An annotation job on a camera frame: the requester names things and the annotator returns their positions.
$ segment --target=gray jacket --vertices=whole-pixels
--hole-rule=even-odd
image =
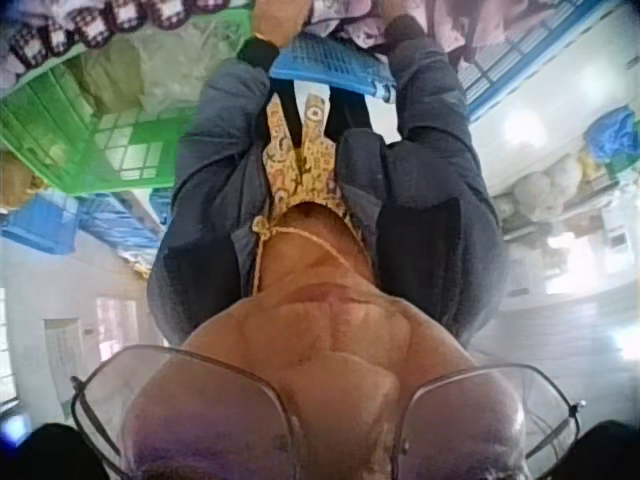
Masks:
[[[390,68],[403,140],[387,146],[373,131],[347,131],[336,179],[381,290],[409,300],[465,343],[494,314],[506,277],[465,95],[426,37],[399,42]],[[148,291],[172,344],[251,294],[258,242],[251,224],[271,201],[256,124],[270,95],[263,69],[226,61],[205,85],[180,142],[174,218]]]

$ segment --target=knot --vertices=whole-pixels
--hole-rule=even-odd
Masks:
[[[251,225],[251,229],[253,232],[260,236],[262,240],[267,240],[269,237],[273,235],[273,228],[264,216],[258,215]]]

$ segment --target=eyeglasses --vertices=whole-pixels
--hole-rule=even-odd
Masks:
[[[304,477],[292,415],[271,385],[236,367],[135,346],[72,382],[78,429],[121,478]],[[546,478],[580,432],[582,405],[529,365],[430,381],[401,411],[391,478]]]

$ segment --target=black pants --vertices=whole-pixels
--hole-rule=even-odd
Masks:
[[[291,140],[294,147],[302,145],[302,121],[296,104],[296,95],[291,80],[271,80],[271,88],[280,97]],[[371,129],[369,110],[364,96],[341,88],[331,87],[329,95],[329,118],[325,136],[334,143],[350,128]]]

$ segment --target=black cuff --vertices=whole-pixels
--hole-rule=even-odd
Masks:
[[[280,49],[273,43],[258,37],[251,37],[238,52],[238,59],[247,62],[254,67],[260,67],[269,73],[271,65],[280,55]]]
[[[416,38],[427,36],[422,25],[411,15],[402,15],[394,18],[389,25],[387,25],[384,34],[391,48],[395,48],[408,40],[415,40]]]

